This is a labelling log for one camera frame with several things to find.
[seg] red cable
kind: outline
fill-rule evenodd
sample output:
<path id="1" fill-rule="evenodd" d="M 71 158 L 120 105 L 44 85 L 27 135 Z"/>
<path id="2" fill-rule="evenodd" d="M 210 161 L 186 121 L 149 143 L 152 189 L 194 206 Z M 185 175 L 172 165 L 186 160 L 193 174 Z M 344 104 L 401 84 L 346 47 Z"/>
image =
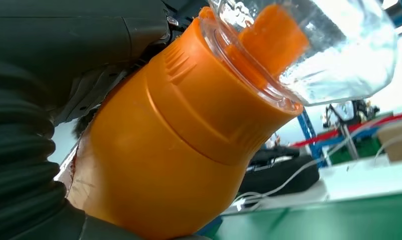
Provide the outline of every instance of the red cable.
<path id="1" fill-rule="evenodd" d="M 395 115 L 395 116 L 388 116 L 388 117 L 385 117 L 382 120 L 378 121 L 377 123 L 375 123 L 374 126 L 379 126 L 379 125 L 382 125 L 382 124 L 385 124 L 388 122 L 393 122 L 393 121 L 400 120 L 400 119 L 402 119 L 402 114 Z M 348 127 L 348 130 L 350 132 L 352 132 L 364 124 L 366 124 L 366 122 L 351 125 Z M 321 134 L 317 137 L 313 137 L 313 138 L 307 139 L 305 141 L 296 142 L 296 143 L 292 144 L 291 146 L 302 147 L 302 146 L 305 146 L 308 144 L 317 143 L 317 142 L 324 141 L 324 140 L 330 139 L 332 137 L 337 137 L 337 136 L 338 136 L 338 131 L 335 129 L 335 130 L 329 131 L 327 133 Z"/>

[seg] metal screw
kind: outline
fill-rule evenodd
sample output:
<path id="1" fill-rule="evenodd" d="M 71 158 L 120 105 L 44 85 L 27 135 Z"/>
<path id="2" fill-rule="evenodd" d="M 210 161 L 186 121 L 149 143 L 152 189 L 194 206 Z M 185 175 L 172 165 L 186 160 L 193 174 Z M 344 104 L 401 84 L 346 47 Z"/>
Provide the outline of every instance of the metal screw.
<path id="1" fill-rule="evenodd" d="M 169 24 L 174 25 L 174 26 L 178 26 L 179 25 L 179 21 L 177 21 L 174 17 L 172 16 L 168 16 L 167 17 L 167 21 Z"/>

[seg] green table surface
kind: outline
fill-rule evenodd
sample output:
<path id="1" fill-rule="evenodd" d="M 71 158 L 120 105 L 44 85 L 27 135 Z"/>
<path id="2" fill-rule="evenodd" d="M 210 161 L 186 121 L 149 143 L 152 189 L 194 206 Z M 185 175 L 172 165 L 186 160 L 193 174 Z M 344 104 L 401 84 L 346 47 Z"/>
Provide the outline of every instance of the green table surface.
<path id="1" fill-rule="evenodd" d="M 402 240 L 402 194 L 223 216 L 213 240 Z"/>

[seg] bottle neck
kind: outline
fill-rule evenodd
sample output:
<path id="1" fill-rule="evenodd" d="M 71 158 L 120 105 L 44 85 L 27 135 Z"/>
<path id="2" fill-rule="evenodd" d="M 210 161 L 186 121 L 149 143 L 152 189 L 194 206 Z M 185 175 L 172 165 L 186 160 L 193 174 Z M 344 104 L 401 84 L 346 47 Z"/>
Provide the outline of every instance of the bottle neck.
<path id="1" fill-rule="evenodd" d="M 285 90 L 266 69 L 244 51 L 237 39 L 229 38 L 232 34 L 225 32 L 226 27 L 219 26 L 220 21 L 215 19 L 210 8 L 203 9 L 199 17 L 200 28 L 207 45 L 226 68 L 274 107 L 285 111 L 299 109 L 297 97 Z"/>

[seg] orange cylinder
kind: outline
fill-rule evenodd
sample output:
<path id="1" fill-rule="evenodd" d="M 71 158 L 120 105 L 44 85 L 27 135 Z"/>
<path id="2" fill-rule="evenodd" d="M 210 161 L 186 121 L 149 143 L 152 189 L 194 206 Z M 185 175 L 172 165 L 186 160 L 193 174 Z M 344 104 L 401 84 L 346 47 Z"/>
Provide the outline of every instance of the orange cylinder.
<path id="1" fill-rule="evenodd" d="M 272 106 L 241 81 L 195 19 L 104 102 L 69 199 L 149 240 L 190 235 L 231 204 L 251 157 L 301 111 Z"/>

